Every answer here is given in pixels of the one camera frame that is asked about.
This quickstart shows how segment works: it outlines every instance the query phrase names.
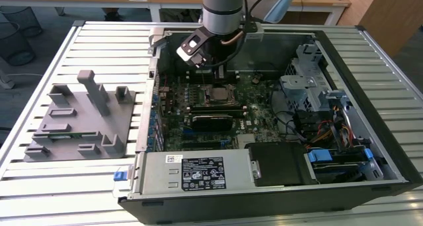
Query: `barcode sticker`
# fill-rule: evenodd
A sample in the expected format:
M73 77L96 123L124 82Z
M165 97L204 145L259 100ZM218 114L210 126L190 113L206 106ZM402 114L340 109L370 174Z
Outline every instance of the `barcode sticker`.
M181 163L184 155L165 155L165 163Z

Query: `motherboard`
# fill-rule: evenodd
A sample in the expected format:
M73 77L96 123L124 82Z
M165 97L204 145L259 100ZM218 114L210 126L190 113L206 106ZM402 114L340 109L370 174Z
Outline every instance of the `motherboard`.
M191 84L176 77L161 86L164 150L239 149L282 140L271 114L274 80L238 73L231 84Z

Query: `copper pipe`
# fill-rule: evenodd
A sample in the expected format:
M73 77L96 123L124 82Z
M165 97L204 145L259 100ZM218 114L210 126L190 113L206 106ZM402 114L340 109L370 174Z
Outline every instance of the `copper pipe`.
M228 46L234 44L243 35L244 35L244 31L239 31L239 33L235 35L232 39L230 39L228 41L224 41L224 40L220 41L222 45Z

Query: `white label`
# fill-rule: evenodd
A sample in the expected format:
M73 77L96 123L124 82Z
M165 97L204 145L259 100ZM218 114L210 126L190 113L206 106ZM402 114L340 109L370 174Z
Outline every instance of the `white label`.
M140 1L140 2L147 2L147 0L129 0L129 1Z
M181 163L184 155L165 155L165 163Z
M211 184L212 184L212 185L220 185L220 184L224 184L224 180L215 180L215 181L211 181Z

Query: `sticker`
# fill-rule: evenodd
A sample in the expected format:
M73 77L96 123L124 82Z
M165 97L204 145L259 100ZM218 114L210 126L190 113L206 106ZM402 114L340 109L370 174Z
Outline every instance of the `sticker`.
M223 157L190 158L181 163L184 191L226 189Z
M140 2L147 2L147 0L129 0L129 1L140 1Z
M181 163L184 155L165 155L165 163Z

